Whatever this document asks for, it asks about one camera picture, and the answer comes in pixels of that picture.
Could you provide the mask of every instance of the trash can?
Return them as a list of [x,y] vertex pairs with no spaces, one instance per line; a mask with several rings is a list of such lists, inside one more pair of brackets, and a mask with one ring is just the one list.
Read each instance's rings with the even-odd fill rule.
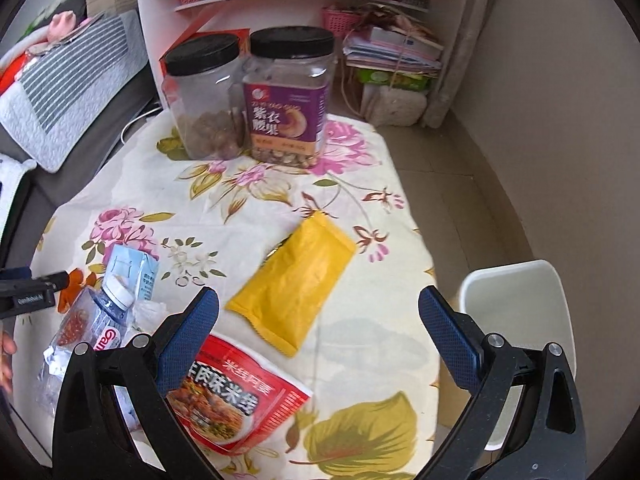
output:
[[[460,312],[469,314],[484,333],[498,332],[512,346],[542,350],[547,343],[562,346],[575,377],[575,345],[562,283],[553,266],[535,260],[475,270],[460,286]],[[500,449],[520,398],[511,388],[485,449]]]

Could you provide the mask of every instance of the red bag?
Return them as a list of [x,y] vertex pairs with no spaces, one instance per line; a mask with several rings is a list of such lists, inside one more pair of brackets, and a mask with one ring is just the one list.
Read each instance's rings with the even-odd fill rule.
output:
[[194,440],[236,455],[260,444],[310,396],[308,388],[264,357],[209,335],[167,400]]

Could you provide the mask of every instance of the purple label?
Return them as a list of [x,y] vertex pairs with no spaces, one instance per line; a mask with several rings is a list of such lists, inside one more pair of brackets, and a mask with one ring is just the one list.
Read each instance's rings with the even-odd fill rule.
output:
[[329,86],[292,88],[245,84],[254,146],[313,155],[322,144]]

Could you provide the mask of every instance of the yellow package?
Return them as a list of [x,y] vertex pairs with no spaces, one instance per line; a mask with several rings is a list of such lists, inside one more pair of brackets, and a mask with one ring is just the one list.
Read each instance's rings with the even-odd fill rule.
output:
[[226,308],[245,316],[260,336],[293,357],[355,251],[356,244],[316,211]]

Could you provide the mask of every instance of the table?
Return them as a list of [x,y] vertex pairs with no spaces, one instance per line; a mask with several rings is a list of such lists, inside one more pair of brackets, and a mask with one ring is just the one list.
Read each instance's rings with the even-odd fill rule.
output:
[[[209,453],[228,478],[405,480],[428,461],[439,356],[418,317],[433,261],[412,219],[382,137],[330,116],[319,164],[297,170],[184,158],[163,112],[74,199],[61,206],[34,256],[34,275],[104,273],[114,244],[159,259],[154,299],[180,312],[201,286],[224,305],[303,218],[320,210],[358,245],[306,341],[288,359],[237,314],[214,329],[270,359],[314,396],[245,455]],[[15,405],[50,449],[52,419],[34,402],[42,351],[62,320],[55,309],[17,320]]]

